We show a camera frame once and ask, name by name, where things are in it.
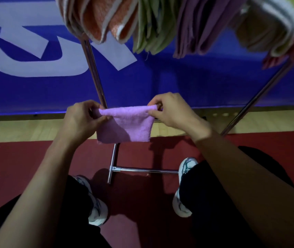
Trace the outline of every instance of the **black pants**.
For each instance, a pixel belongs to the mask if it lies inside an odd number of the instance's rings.
[[[0,227],[20,196],[0,207]],[[88,190],[72,176],[68,176],[55,237],[55,247],[110,247],[100,234],[100,228],[88,224],[93,207]]]
[[[286,171],[269,155],[250,147],[239,148],[294,187]],[[193,213],[192,232],[198,247],[215,247],[217,244],[262,246],[206,161],[182,177],[179,194],[182,203]],[[0,208],[0,227],[18,198],[19,196]],[[87,188],[68,176],[55,239],[56,247],[76,247],[82,244],[87,247],[110,247],[100,234],[100,228],[88,224],[91,207]]]
[[[239,149],[294,187],[286,171],[272,157],[251,147],[239,146]],[[263,246],[206,161],[182,177],[179,195],[183,205],[192,212],[192,232],[198,247],[216,247],[217,244]]]

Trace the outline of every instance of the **red floor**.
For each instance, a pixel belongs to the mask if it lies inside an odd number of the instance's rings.
[[[230,135],[236,145],[258,148],[280,162],[294,182],[294,132]],[[0,143],[0,206],[20,194],[40,164],[50,142]],[[113,247],[191,247],[190,219],[172,209],[177,175],[116,173],[106,184],[113,145],[88,140],[75,153],[70,174],[92,179],[110,218],[101,233]],[[150,143],[120,145],[118,166],[177,169],[194,156],[202,159],[187,137],[159,137]]]

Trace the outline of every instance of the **sneaker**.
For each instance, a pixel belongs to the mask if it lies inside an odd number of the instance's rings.
[[[89,224],[96,226],[102,225],[108,217],[107,205],[98,198],[93,196],[91,186],[86,178],[84,178],[83,176],[74,176],[74,179],[76,179],[78,183],[87,187],[88,195],[90,196],[93,202],[93,208],[91,209],[90,215],[88,217]]]
[[[198,162],[195,158],[193,157],[188,157],[185,158],[180,166],[179,166],[179,185],[181,183],[181,178],[183,175],[185,175],[188,171],[190,171],[195,165],[197,165]],[[182,204],[180,201],[180,196],[179,196],[179,188],[174,194],[173,200],[172,200],[172,207],[174,209],[174,212],[182,218],[187,218],[191,216],[191,211],[185,207],[185,205]]]

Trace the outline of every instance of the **right hand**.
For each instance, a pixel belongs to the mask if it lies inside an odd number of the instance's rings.
[[[190,108],[179,93],[156,95],[148,105],[160,105],[162,111],[150,110],[149,115],[158,118],[166,126],[185,131],[193,140],[207,138],[211,135],[209,123]]]

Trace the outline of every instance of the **wooden floor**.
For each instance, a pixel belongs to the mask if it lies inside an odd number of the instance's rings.
[[[215,130],[221,132],[237,112],[228,109],[198,111],[206,116]],[[0,121],[0,142],[53,140],[62,119]],[[249,112],[230,133],[294,131],[294,110]],[[183,135],[184,132],[154,123],[151,137]]]

